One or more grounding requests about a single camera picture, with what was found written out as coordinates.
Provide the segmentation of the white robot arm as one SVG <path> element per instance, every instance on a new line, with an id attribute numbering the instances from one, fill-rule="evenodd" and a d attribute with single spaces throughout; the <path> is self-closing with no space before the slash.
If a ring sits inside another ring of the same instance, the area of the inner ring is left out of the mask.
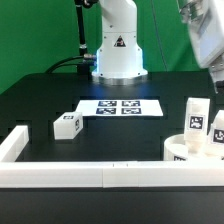
<path id="1" fill-rule="evenodd" d="M 224 92 L 224 0 L 99 0 L 98 80 L 206 69 Z"/>

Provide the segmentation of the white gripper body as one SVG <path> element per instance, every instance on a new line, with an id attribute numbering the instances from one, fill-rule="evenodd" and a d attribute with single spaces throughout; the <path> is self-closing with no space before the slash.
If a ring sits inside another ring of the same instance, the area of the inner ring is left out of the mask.
<path id="1" fill-rule="evenodd" d="M 208 68 L 224 53 L 224 0 L 197 0 L 188 31 L 199 67 Z"/>

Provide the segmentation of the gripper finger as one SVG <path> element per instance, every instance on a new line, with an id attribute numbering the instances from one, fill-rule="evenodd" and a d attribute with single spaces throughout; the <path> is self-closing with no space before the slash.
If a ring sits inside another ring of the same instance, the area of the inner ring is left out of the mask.
<path id="1" fill-rule="evenodd" d="M 217 94 L 224 94 L 224 62 L 216 61 L 209 67 L 209 73 Z"/>

